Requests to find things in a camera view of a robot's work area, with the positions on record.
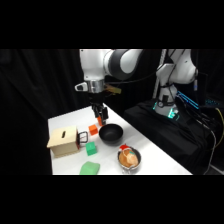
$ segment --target orange cube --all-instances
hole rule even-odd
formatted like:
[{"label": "orange cube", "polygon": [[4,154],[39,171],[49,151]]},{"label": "orange cube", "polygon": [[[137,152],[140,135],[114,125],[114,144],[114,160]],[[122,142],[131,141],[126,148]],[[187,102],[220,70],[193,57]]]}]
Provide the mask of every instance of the orange cube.
[{"label": "orange cube", "polygon": [[89,132],[90,132],[91,135],[96,135],[96,134],[98,134],[98,129],[97,129],[96,125],[92,125],[92,126],[90,126],[90,127],[89,127]]}]

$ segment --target black background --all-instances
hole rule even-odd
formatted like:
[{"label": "black background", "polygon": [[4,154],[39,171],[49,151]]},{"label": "black background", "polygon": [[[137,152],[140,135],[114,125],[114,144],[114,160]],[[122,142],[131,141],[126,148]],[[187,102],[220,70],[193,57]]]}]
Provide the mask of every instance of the black background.
[{"label": "black background", "polygon": [[[160,54],[161,49],[145,51],[131,80],[153,72]],[[209,75],[208,92],[219,97],[224,96],[223,64],[224,49],[200,50],[199,70]],[[152,98],[155,80],[123,84],[122,94],[107,98],[106,104],[123,116]],[[78,49],[0,49],[2,174],[52,173],[47,120],[89,106],[87,94],[74,91],[81,82]]]}]

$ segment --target blue light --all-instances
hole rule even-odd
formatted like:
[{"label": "blue light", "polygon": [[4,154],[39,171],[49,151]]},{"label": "blue light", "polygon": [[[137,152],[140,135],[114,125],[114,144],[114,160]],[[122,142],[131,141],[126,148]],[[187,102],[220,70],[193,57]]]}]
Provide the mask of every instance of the blue light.
[{"label": "blue light", "polygon": [[188,100],[190,100],[192,103],[194,103],[195,105],[198,106],[197,103],[195,103],[193,100],[191,100],[189,97],[187,97],[186,95],[184,95],[183,93],[181,93],[180,91],[178,91],[178,93],[180,93],[181,95],[185,96]]},{"label": "blue light", "polygon": [[188,103],[190,103],[193,107],[195,107],[196,109],[199,109],[198,104],[195,103],[193,100],[191,100],[189,97],[185,96],[183,93],[181,93],[180,91],[178,91],[178,93],[180,93],[181,97],[184,98],[184,100],[186,100]]}]

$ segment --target food in bowl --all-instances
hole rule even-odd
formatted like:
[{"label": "food in bowl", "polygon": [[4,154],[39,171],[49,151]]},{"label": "food in bowl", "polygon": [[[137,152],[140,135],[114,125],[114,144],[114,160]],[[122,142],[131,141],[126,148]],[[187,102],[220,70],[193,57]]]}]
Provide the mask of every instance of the food in bowl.
[{"label": "food in bowl", "polygon": [[124,167],[130,168],[131,166],[137,167],[139,165],[138,157],[131,149],[122,151],[119,155],[119,161]]}]

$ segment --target wooden box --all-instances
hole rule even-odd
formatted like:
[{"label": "wooden box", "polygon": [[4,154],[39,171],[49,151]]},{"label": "wooden box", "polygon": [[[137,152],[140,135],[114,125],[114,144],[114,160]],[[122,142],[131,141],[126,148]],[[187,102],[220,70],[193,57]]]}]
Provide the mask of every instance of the wooden box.
[{"label": "wooden box", "polygon": [[56,158],[79,152],[80,140],[77,128],[72,126],[54,130],[47,148],[52,150]]}]

